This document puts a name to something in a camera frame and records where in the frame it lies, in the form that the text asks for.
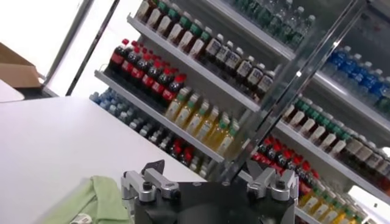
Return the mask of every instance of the red bottle cap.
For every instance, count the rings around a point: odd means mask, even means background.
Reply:
[[[128,39],[123,39],[123,40],[122,40],[122,44],[127,45],[128,43],[129,43],[129,40],[128,40]]]

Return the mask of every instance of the dark soda bottle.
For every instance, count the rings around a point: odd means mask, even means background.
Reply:
[[[142,78],[141,88],[145,93],[150,93],[153,83],[157,78],[163,73],[162,63],[158,60],[154,61],[154,66],[152,66],[147,74]]]
[[[121,66],[126,58],[126,45],[129,43],[128,39],[123,39],[122,44],[115,48],[114,52],[111,55],[110,62],[108,63],[108,68],[116,73],[121,72]]]
[[[161,104],[164,107],[168,107],[172,100],[176,98],[177,93],[179,93],[179,91],[184,87],[186,78],[187,75],[180,74],[175,77],[174,81],[171,82],[166,89],[164,89],[161,101]]]

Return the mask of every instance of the yellow drink bottle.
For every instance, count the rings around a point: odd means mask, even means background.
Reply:
[[[233,124],[230,127],[229,132],[225,135],[220,145],[217,147],[217,153],[223,156],[227,150],[227,148],[232,144],[234,141],[234,137],[236,136],[237,132],[239,130],[238,122],[233,121]]]
[[[170,121],[176,120],[176,117],[184,106],[185,102],[187,101],[188,96],[190,96],[190,92],[191,88],[189,87],[182,88],[180,90],[177,97],[171,102],[171,104],[169,104],[169,107],[165,113],[166,118],[168,118]]]
[[[193,135],[195,133],[195,131],[198,130],[198,127],[201,125],[201,123],[205,119],[205,115],[208,112],[209,107],[210,107],[210,104],[208,103],[207,100],[205,100],[202,103],[202,106],[200,106],[199,111],[196,112],[194,114],[194,116],[191,118],[185,131],[187,131],[190,135]]]
[[[319,221],[323,224],[331,224],[332,221],[337,218],[337,216],[342,213],[342,209],[347,202],[341,198],[341,196],[337,196],[336,200],[333,202],[332,206],[329,207],[328,211],[325,212],[319,218]]]
[[[211,114],[203,121],[203,124],[199,126],[199,130],[195,131],[195,138],[201,142],[205,142],[207,137],[211,134],[213,127],[215,126],[216,118],[219,115],[218,107],[214,107]]]
[[[177,115],[177,118],[175,120],[175,124],[177,126],[179,126],[180,128],[185,128],[185,125],[194,113],[195,106],[198,100],[199,95],[197,93],[191,96],[188,103],[180,110],[179,115]]]

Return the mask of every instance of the metal shelf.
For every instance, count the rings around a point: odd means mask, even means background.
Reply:
[[[309,150],[311,153],[315,154],[318,158],[323,160],[329,166],[332,166],[338,172],[345,175],[347,178],[349,178],[357,185],[359,185],[360,187],[368,191],[370,194],[383,200],[387,204],[390,204],[390,197],[387,196],[384,192],[376,188],[374,185],[370,184],[368,181],[366,181],[360,175],[355,173],[353,170],[349,169],[347,166],[340,163],[338,160],[331,157],[328,153],[325,153],[324,151],[319,149],[309,140],[305,139],[303,136],[301,136],[296,131],[294,131],[290,126],[288,126],[287,124],[281,121],[278,122],[276,127],[278,130],[282,131],[285,135],[289,136],[289,138],[291,138],[293,141],[295,141],[305,149]]]
[[[360,115],[366,117],[373,124],[390,134],[390,121],[368,107],[366,104],[362,103],[362,101],[355,98],[343,86],[336,83],[320,71],[315,74],[313,80],[315,83],[323,87],[323,89],[325,89],[333,97],[342,101],[343,104],[358,112]]]
[[[205,0],[205,2],[219,12],[227,21],[242,27],[246,33],[256,38],[260,43],[263,43],[272,52],[285,57],[289,61],[294,59],[295,54],[290,48],[273,39],[266,32],[236,12],[227,3],[224,3],[222,0]]]
[[[105,84],[107,84],[111,89],[116,91],[118,94],[125,97],[128,101],[132,102],[135,106],[137,106],[139,109],[143,110],[145,113],[147,113],[150,117],[155,119],[157,122],[164,125],[166,128],[170,129],[173,133],[177,134],[181,138],[183,138],[185,141],[193,145],[195,148],[202,151],[204,154],[209,156],[211,159],[215,160],[216,162],[220,163],[224,160],[224,158],[220,155],[218,155],[216,152],[212,151],[210,148],[208,148],[206,145],[198,141],[196,138],[192,137],[190,134],[182,130],[180,127],[176,126],[174,123],[172,123],[170,120],[164,117],[164,115],[160,114],[156,110],[154,110],[152,107],[150,107],[148,104],[143,102],[141,99],[137,98],[137,96],[134,96],[132,93],[128,92],[125,88],[123,88],[120,84],[116,83],[114,80],[112,80],[110,77],[105,75],[101,71],[95,71],[95,77],[102,80]]]
[[[153,30],[150,30],[143,23],[132,18],[131,16],[127,17],[127,22],[130,23],[136,30],[142,33],[145,37],[147,37],[148,39],[150,39],[151,41],[153,41],[154,43],[162,47],[164,50],[166,50],[168,53],[173,55],[178,60],[182,61],[184,64],[189,66],[194,72],[205,77],[208,81],[216,85],[217,88],[220,88],[223,91],[225,91],[227,94],[232,96],[234,99],[239,101],[248,109],[254,112],[260,109],[260,106],[257,103],[255,103],[252,99],[248,98],[247,96],[239,92],[237,89],[233,88],[228,83],[226,83],[225,81],[223,81],[222,79],[214,75],[212,72],[210,72],[208,69],[203,67],[197,61],[193,60],[187,54],[183,53],[181,50],[171,45],[168,41],[163,39],[160,35],[155,33]]]

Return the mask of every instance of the soda bottle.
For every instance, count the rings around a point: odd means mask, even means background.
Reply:
[[[202,29],[203,29],[202,23],[199,20],[195,19],[190,29],[184,33],[183,38],[179,42],[178,48],[188,53],[193,47],[195,41],[202,34],[203,32]]]
[[[184,12],[180,18],[179,23],[175,24],[172,28],[171,33],[168,35],[168,41],[173,45],[178,45],[182,39],[184,33],[190,29],[193,18],[188,12]]]
[[[305,39],[305,36],[309,32],[315,21],[316,17],[310,15],[304,22],[300,23],[295,29],[294,35],[292,36],[291,40],[287,42],[287,45],[291,49],[296,50],[303,41],[303,39]]]
[[[281,42],[288,43],[292,39],[295,29],[302,20],[302,14],[304,11],[305,9],[300,6],[294,11],[294,13],[291,14],[291,16],[285,19],[282,27],[277,31],[276,34],[277,38]]]
[[[282,29],[282,25],[287,17],[287,14],[291,10],[292,4],[293,0],[286,0],[285,3],[281,4],[269,24],[266,26],[267,32],[272,36],[276,35]]]
[[[161,23],[157,27],[157,33],[163,37],[167,37],[171,33],[173,26],[180,20],[182,13],[182,10],[173,3],[168,14],[161,19]]]
[[[148,72],[142,78],[142,90],[150,94],[153,83],[158,79],[158,77],[163,73],[162,63],[158,60],[154,61],[154,66],[152,66]]]
[[[153,9],[149,19],[146,22],[146,25],[151,29],[156,29],[160,24],[163,16],[168,13],[169,10],[169,1],[168,0],[160,0],[157,4],[157,8]]]
[[[172,100],[176,97],[177,93],[184,87],[184,82],[187,78],[186,74],[180,74],[175,77],[163,91],[161,104],[164,107],[168,107]]]
[[[119,73],[121,71],[121,66],[126,55],[126,45],[129,43],[128,39],[123,39],[122,44],[115,48],[114,52],[111,55],[110,62],[108,63],[109,70]]]

